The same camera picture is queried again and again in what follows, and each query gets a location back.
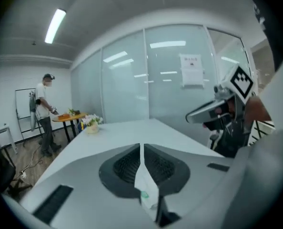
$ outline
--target flower vase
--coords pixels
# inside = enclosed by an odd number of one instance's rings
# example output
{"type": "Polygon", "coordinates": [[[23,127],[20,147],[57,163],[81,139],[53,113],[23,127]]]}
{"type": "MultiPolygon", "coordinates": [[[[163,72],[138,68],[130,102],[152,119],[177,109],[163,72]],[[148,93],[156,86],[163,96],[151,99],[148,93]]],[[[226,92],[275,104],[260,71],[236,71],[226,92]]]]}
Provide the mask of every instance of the flower vase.
{"type": "Polygon", "coordinates": [[[86,127],[86,132],[88,134],[94,134],[99,132],[99,128],[98,128],[98,123],[95,122],[94,124],[92,124],[91,126],[86,127]]]}

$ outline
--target frosted glass partition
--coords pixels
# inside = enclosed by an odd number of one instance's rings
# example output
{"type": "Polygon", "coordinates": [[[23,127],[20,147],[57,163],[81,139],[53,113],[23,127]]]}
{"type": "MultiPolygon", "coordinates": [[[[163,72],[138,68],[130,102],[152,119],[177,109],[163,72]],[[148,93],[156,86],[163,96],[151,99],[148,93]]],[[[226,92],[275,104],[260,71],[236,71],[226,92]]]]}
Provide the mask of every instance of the frosted glass partition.
{"type": "Polygon", "coordinates": [[[168,25],[147,29],[150,118],[207,145],[210,132],[185,115],[214,98],[216,69],[203,26],[168,25]],[[179,54],[201,55],[204,87],[182,87],[179,54]]]}
{"type": "Polygon", "coordinates": [[[107,123],[148,118],[148,90],[142,31],[102,49],[102,99],[107,123]]]}
{"type": "Polygon", "coordinates": [[[241,39],[220,31],[208,31],[216,51],[220,79],[223,79],[229,69],[236,64],[239,64],[250,75],[248,60],[241,39]]]}
{"type": "Polygon", "coordinates": [[[79,95],[79,67],[76,67],[71,72],[71,102],[75,110],[80,109],[80,95],[79,95]]]}
{"type": "Polygon", "coordinates": [[[102,116],[100,93],[100,60],[98,51],[79,66],[79,98],[82,112],[102,116]]]}

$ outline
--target chair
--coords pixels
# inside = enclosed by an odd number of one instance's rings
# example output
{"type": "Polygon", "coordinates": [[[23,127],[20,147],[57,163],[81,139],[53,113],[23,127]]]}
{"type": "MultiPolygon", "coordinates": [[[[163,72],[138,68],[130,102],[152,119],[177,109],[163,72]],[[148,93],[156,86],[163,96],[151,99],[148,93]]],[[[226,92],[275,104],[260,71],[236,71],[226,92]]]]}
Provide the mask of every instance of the chair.
{"type": "Polygon", "coordinates": [[[32,187],[32,185],[19,187],[20,183],[24,183],[24,181],[20,178],[17,179],[15,186],[12,187],[10,183],[13,181],[15,174],[16,167],[9,163],[9,161],[3,156],[2,151],[0,149],[0,192],[3,192],[6,190],[6,188],[9,188],[9,195],[14,197],[18,195],[18,193],[20,193],[21,191],[32,187]]]}

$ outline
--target floor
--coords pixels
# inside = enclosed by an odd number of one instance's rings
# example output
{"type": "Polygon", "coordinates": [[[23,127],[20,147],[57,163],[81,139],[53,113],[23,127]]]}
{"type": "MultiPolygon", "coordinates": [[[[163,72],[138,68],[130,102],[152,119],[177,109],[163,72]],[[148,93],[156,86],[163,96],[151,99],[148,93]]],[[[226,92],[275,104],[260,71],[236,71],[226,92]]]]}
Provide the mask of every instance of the floor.
{"type": "MultiPolygon", "coordinates": [[[[70,136],[70,139],[73,139],[73,133],[71,130],[71,127],[68,127],[68,133],[70,136]]],[[[54,135],[54,142],[56,144],[61,145],[60,150],[58,150],[56,153],[53,153],[51,157],[42,157],[40,153],[41,146],[39,145],[39,141],[41,140],[41,137],[36,137],[34,139],[28,140],[23,143],[16,144],[18,153],[15,154],[12,147],[8,147],[7,151],[16,166],[16,176],[17,178],[19,176],[19,173],[21,170],[23,170],[31,161],[32,154],[34,153],[33,161],[31,162],[28,169],[25,170],[26,178],[23,179],[26,183],[35,185],[36,182],[39,180],[40,176],[44,173],[44,171],[47,169],[48,166],[53,162],[53,160],[58,156],[58,154],[66,147],[68,144],[64,129],[58,130],[53,132],[54,135]]],[[[19,193],[17,197],[14,199],[19,201],[24,194],[26,194],[31,188],[28,188],[22,192],[19,193]]]]}

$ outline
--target dark pants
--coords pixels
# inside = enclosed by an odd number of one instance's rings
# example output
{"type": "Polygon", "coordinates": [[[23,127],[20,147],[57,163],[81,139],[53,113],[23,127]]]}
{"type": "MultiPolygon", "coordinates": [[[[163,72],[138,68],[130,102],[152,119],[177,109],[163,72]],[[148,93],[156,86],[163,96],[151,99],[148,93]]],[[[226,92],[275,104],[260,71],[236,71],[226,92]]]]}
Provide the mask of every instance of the dark pants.
{"type": "Polygon", "coordinates": [[[51,148],[54,148],[56,146],[52,136],[51,118],[46,117],[41,119],[39,122],[44,129],[41,149],[42,152],[48,152],[49,146],[51,146],[51,148]]]}

